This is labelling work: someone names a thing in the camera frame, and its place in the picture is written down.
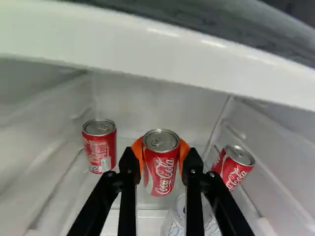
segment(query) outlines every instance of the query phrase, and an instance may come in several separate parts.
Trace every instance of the can rim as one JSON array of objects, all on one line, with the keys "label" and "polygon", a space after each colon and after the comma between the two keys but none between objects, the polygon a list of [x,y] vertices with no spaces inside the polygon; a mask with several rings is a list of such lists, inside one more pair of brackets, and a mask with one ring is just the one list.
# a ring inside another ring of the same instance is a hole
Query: can rim
[{"label": "can rim", "polygon": [[[156,151],[156,150],[152,150],[150,147],[148,147],[148,146],[146,145],[146,143],[145,143],[145,137],[146,137],[146,136],[148,136],[149,134],[152,134],[152,133],[154,133],[154,132],[163,132],[163,131],[164,131],[164,132],[167,132],[167,133],[169,133],[169,134],[171,134],[171,135],[173,135],[173,136],[175,137],[176,142],[177,142],[175,147],[173,147],[172,149],[166,150],[166,151]],[[179,141],[180,141],[179,136],[178,136],[174,131],[169,130],[169,129],[151,129],[151,130],[149,130],[147,133],[145,133],[145,134],[143,135],[143,138],[142,138],[142,143],[143,143],[143,145],[146,146],[147,149],[149,149],[149,150],[151,150],[151,151],[154,151],[154,152],[157,152],[157,153],[167,153],[167,152],[170,152],[170,151],[172,151],[172,150],[175,150],[175,149],[179,146]]]},{"label": "can rim", "polygon": [[230,157],[233,161],[235,161],[236,163],[238,163],[238,164],[240,164],[240,165],[242,165],[242,166],[248,166],[248,167],[251,167],[251,166],[253,166],[253,165],[255,164],[255,159],[254,159],[254,157],[253,157],[248,151],[246,151],[245,149],[243,149],[242,147],[240,147],[240,146],[238,146],[238,145],[226,145],[226,146],[224,147],[225,152],[227,152],[227,149],[228,149],[228,148],[235,148],[235,149],[241,150],[242,152],[246,153],[246,155],[248,156],[248,158],[249,158],[250,161],[251,161],[251,163],[250,163],[249,165],[246,165],[246,164],[241,163],[240,161],[235,160],[234,157],[229,156],[229,157]]},{"label": "can rim", "polygon": [[[108,134],[91,134],[91,133],[88,133],[87,131],[85,131],[86,127],[89,124],[91,124],[92,122],[95,122],[95,121],[107,121],[107,122],[110,122],[113,125],[114,129]],[[109,135],[109,134],[113,133],[115,130],[116,130],[116,124],[110,119],[91,119],[91,120],[88,120],[87,122],[85,122],[84,125],[82,126],[82,132],[84,132],[87,135],[96,136],[96,137],[102,137],[102,136]]]}]

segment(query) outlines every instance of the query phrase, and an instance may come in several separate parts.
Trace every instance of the coca-cola can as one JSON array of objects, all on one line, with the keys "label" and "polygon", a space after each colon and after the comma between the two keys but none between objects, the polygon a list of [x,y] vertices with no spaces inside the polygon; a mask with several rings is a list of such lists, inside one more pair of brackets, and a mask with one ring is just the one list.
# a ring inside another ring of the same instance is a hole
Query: coca-cola can
[{"label": "coca-cola can", "polygon": [[83,125],[84,149],[94,174],[102,174],[116,165],[116,125],[109,119],[93,119]]},{"label": "coca-cola can", "polygon": [[153,196],[165,196],[174,187],[180,139],[171,130],[153,129],[142,141],[144,187]]},{"label": "coca-cola can", "polygon": [[252,170],[253,156],[240,146],[225,146],[214,162],[211,171],[220,174],[230,192]]},{"label": "coca-cola can", "polygon": [[[220,236],[221,232],[213,215],[211,206],[201,194],[205,236]],[[161,236],[184,236],[186,227],[186,196],[179,196],[176,203],[168,211],[161,228]]]}]

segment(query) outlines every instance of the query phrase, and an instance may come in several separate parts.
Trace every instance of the refrigerator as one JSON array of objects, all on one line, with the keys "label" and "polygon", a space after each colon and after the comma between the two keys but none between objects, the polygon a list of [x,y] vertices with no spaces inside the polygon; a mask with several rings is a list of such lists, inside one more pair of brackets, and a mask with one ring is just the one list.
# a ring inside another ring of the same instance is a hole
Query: refrigerator
[{"label": "refrigerator", "polygon": [[[65,236],[100,176],[82,125],[117,126],[117,159],[153,128],[210,170],[226,145],[255,159],[232,191],[256,236],[315,235],[310,26],[255,0],[0,2],[0,231]],[[161,235],[185,193],[137,186],[137,232]],[[117,235],[120,196],[101,235]]]}]

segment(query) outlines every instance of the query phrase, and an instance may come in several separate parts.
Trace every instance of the white plastic wall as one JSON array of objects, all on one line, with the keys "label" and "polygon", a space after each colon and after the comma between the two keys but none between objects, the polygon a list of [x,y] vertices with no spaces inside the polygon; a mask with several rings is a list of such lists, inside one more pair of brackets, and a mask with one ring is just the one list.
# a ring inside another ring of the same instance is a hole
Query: white plastic wall
[{"label": "white plastic wall", "polygon": [[[312,128],[306,128],[312,117],[293,108],[236,99],[229,117],[220,123],[217,148],[240,145],[256,160],[240,187],[256,212],[246,207],[243,214],[254,216],[248,218],[251,226],[266,235],[273,234],[265,222],[279,236],[314,235],[315,146],[305,137],[311,137]],[[217,153],[210,155],[208,162]]]},{"label": "white plastic wall", "polygon": [[[72,172],[86,172],[84,156],[77,156],[91,81],[73,68],[7,59],[0,71],[0,228],[4,236],[19,236],[38,226],[36,217],[74,162]],[[75,193],[80,186],[71,187]]]}]

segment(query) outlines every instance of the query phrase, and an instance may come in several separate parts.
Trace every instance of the pull tab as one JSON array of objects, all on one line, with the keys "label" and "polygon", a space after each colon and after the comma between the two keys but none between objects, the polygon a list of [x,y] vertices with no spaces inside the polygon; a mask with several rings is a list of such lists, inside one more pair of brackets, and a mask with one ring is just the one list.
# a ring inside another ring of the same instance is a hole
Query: pull tab
[{"label": "pull tab", "polygon": [[107,130],[109,130],[109,127],[108,127],[108,125],[100,124],[99,127],[97,127],[97,129],[107,131]]},{"label": "pull tab", "polygon": [[164,143],[164,139],[163,139],[162,137],[158,137],[158,138],[156,138],[156,139],[152,139],[152,140],[151,140],[151,144],[152,144],[153,146],[159,146],[159,145],[161,145],[162,143]]}]

